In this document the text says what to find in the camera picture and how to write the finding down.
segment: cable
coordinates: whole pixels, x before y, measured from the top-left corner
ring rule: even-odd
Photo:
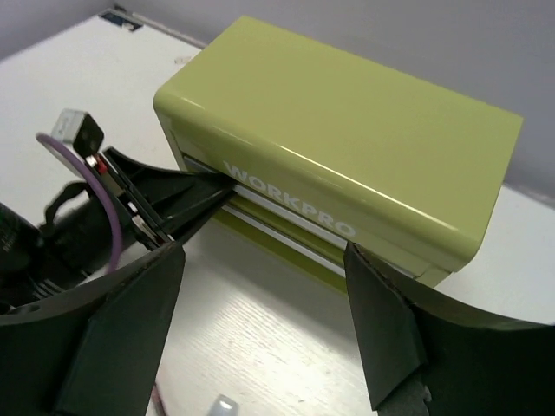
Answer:
[[[110,199],[108,193],[104,189],[104,186],[102,186],[102,183],[96,178],[96,176],[85,166],[83,162],[79,160],[79,158],[77,158],[77,156],[75,156],[65,145],[63,145],[63,143],[44,133],[38,133],[36,135],[36,140],[43,146],[50,147],[60,153],[60,155],[81,174],[83,179],[87,181],[96,197],[101,202],[104,207],[104,211],[106,212],[106,216],[108,217],[108,222],[110,223],[110,229],[112,231],[112,253],[110,255],[106,273],[115,271],[118,267],[118,262],[120,261],[121,253],[123,251],[123,237],[121,235],[118,213],[112,199]]]

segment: brand logo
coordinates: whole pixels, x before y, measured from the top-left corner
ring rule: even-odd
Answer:
[[[283,203],[293,211],[316,220],[318,223],[325,225],[329,229],[337,231],[345,237],[353,237],[356,234],[356,231],[352,226],[341,221],[336,221],[330,214],[318,210],[314,205],[308,204],[300,198],[293,197],[288,192],[283,192],[276,186],[267,184],[262,179],[252,176],[247,171],[239,169],[226,161],[224,161],[224,165],[233,178],[251,186],[261,193],[268,195],[270,198]]]

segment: tabletop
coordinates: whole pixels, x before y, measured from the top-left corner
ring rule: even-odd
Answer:
[[[93,17],[0,62],[3,203],[39,223],[72,179],[34,139],[66,107],[89,111],[107,146],[176,168],[152,101],[198,52],[155,29],[131,32]],[[555,212],[504,187],[478,255],[438,290],[555,322],[552,247]],[[185,250],[159,374],[170,416],[204,415],[220,394],[238,402],[241,415],[372,414],[346,296],[214,222]],[[126,261],[143,252],[134,246]]]

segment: toolbox lid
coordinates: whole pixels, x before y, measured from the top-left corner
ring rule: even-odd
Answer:
[[[522,124],[247,16],[154,108],[182,153],[416,274],[475,255]]]

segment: wall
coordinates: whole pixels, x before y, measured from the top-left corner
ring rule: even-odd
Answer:
[[[120,0],[210,42],[242,14],[526,117],[506,180],[555,198],[553,0]]]
[[[0,0],[0,59],[108,8],[110,0]]]

